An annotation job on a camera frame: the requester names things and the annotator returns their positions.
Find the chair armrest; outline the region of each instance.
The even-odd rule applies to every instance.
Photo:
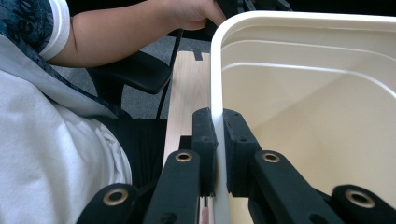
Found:
[[[138,51],[133,55],[106,65],[87,68],[90,74],[111,79],[144,91],[157,94],[169,82],[172,70],[163,61]]]

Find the round hole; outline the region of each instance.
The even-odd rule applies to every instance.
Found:
[[[201,140],[204,142],[209,141],[209,137],[208,136],[201,136]]]
[[[244,136],[239,136],[239,141],[240,141],[240,142],[246,142],[247,139],[246,139],[246,137],[244,137]]]
[[[104,204],[108,206],[118,205],[128,198],[128,191],[123,188],[111,189],[103,198]]]
[[[312,214],[309,216],[309,220],[314,224],[327,224],[326,218],[318,214]]]
[[[361,191],[349,189],[346,191],[346,197],[350,202],[360,207],[373,208],[375,206],[374,200]]]
[[[163,213],[160,218],[160,221],[163,224],[173,224],[176,220],[177,215],[175,213]]]
[[[264,153],[262,155],[262,158],[265,161],[269,161],[269,162],[279,162],[280,161],[280,158],[276,154],[273,154],[273,153]]]
[[[176,155],[177,161],[185,162],[185,161],[190,161],[191,159],[192,159],[192,155],[187,152],[178,153]]]

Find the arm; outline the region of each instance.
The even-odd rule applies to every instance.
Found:
[[[204,28],[206,18],[216,25],[225,20],[213,0],[148,0],[83,12],[72,18],[66,46],[49,62],[73,67],[112,63],[173,30]]]

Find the brass grommet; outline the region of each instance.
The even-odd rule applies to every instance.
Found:
[[[181,152],[176,155],[176,160],[186,162],[192,160],[192,155],[188,152]]]
[[[117,199],[112,199],[111,196],[114,196],[114,194],[120,194],[120,197],[118,196]],[[124,188],[111,189],[103,198],[103,203],[108,206],[114,206],[125,202],[127,198],[128,198],[128,191],[126,189]]]
[[[264,153],[262,154],[262,159],[269,162],[279,162],[280,158],[274,153]]]
[[[374,200],[361,191],[349,189],[346,191],[346,197],[350,202],[360,207],[373,208],[375,206]]]

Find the gray floor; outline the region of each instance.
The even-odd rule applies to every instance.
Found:
[[[146,53],[149,53],[163,60],[164,62],[169,63],[174,43],[175,39],[173,37],[166,36],[159,41],[143,48],[142,51],[145,51]],[[205,41],[182,39],[179,50],[200,50],[201,52],[209,52],[210,43]],[[55,68],[74,85],[78,86],[84,91],[96,95],[95,88],[85,69],[63,67]],[[166,100],[163,106],[163,112],[161,114],[162,119],[166,119],[168,116],[170,91],[171,88],[169,88],[168,93],[166,94]],[[156,95],[150,95],[131,87],[125,87],[122,96],[122,108],[131,114],[133,118],[154,119],[157,114],[157,108],[161,99],[161,95],[162,92]]]

